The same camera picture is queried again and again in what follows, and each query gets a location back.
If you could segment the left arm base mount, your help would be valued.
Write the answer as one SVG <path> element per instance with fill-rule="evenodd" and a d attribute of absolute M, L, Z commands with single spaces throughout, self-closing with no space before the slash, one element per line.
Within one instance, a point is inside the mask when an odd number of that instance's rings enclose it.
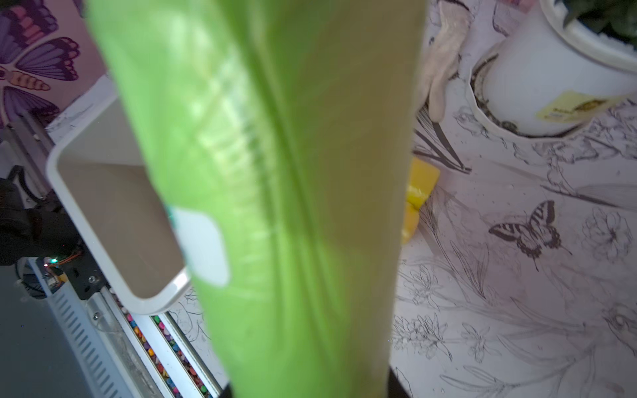
<path fill-rule="evenodd" d="M 91 252 L 83 247 L 59 268 L 65 273 L 80 300 L 88 300 L 108 285 Z"/>

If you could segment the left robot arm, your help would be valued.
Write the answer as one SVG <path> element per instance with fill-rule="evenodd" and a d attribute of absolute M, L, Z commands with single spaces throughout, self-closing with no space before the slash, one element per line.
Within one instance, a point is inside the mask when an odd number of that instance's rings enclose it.
<path fill-rule="evenodd" d="M 36 207 L 24 207 L 16 179 L 27 188 L 24 167 L 14 166 L 1 180 L 1 265 L 23 257 L 70 255 L 81 239 L 71 217 L 46 210 L 40 199 Z"/>

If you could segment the green bag roll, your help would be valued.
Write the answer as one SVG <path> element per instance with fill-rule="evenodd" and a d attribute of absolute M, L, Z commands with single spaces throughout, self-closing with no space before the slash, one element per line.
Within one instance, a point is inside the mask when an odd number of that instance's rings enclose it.
<path fill-rule="evenodd" d="M 384 397 L 423 1 L 89 1 L 235 397 Z"/>

